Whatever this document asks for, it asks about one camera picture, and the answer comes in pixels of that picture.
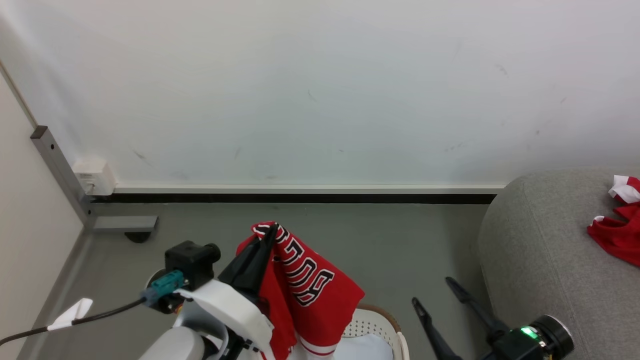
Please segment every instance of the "red and white garment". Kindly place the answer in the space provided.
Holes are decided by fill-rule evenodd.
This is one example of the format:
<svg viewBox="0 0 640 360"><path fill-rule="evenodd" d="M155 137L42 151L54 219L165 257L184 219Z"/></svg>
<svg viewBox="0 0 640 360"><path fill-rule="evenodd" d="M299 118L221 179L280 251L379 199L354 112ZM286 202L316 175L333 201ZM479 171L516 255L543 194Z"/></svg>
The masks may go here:
<svg viewBox="0 0 640 360"><path fill-rule="evenodd" d="M626 221L598 216L587 232L609 254L640 266L640 180L616 175L609 195L625 204L613 211Z"/></svg>
<svg viewBox="0 0 640 360"><path fill-rule="evenodd" d="M253 236L238 246L239 254L253 239L260 239L275 222L252 227ZM298 237L278 226L271 261L260 287L263 313L274 325L271 348L276 360L289 357L300 344L307 359L331 358L343 330L364 292Z"/></svg>

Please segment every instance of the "gray couch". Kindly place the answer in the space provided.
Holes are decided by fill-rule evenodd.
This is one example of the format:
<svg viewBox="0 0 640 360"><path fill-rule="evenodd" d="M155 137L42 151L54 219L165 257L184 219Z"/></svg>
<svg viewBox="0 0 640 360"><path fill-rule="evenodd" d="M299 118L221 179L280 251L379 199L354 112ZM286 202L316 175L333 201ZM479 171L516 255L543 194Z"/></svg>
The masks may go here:
<svg viewBox="0 0 640 360"><path fill-rule="evenodd" d="M478 250L495 314L515 327L549 314L572 332L571 360L640 359L640 268L586 232L619 203L613 175L638 168L541 172L509 184L489 207Z"/></svg>

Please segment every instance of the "white baseboard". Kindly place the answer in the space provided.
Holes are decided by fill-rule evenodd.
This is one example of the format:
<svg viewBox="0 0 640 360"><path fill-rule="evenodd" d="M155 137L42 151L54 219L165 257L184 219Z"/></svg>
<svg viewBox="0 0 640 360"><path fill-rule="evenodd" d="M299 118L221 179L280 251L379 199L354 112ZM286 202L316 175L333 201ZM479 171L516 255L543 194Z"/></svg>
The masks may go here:
<svg viewBox="0 0 640 360"><path fill-rule="evenodd" d="M117 184L115 193L234 194L494 194L506 184L490 185L173 185Z"/></svg>

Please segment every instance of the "white perforated basket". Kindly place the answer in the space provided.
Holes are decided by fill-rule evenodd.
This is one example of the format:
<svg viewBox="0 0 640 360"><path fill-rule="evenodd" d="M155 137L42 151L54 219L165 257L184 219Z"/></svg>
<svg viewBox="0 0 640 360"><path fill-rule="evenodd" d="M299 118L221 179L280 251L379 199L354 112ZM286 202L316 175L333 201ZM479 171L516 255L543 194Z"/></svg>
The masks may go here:
<svg viewBox="0 0 640 360"><path fill-rule="evenodd" d="M366 334L384 339L393 350L394 360L409 360L409 348L396 319L379 307L360 304L342 337L357 338Z"/></svg>

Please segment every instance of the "power outlet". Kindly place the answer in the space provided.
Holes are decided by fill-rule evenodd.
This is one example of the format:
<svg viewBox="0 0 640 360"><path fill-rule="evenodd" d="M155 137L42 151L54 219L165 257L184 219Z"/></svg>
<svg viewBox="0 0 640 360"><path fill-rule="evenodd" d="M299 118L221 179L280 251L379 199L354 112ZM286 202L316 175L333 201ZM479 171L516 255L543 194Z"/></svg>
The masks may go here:
<svg viewBox="0 0 640 360"><path fill-rule="evenodd" d="M87 195L111 195L116 180L107 162L103 159L78 161L74 174Z"/></svg>

